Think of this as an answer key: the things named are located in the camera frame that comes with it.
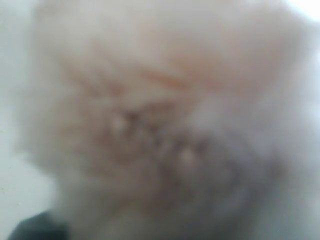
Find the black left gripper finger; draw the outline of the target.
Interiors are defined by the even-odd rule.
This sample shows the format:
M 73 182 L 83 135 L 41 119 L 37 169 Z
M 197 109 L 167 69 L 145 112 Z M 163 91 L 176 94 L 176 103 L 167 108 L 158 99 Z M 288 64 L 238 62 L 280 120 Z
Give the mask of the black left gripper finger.
M 48 211 L 43 211 L 20 221 L 8 240 L 68 240 L 68 230 L 64 225 L 55 223 Z

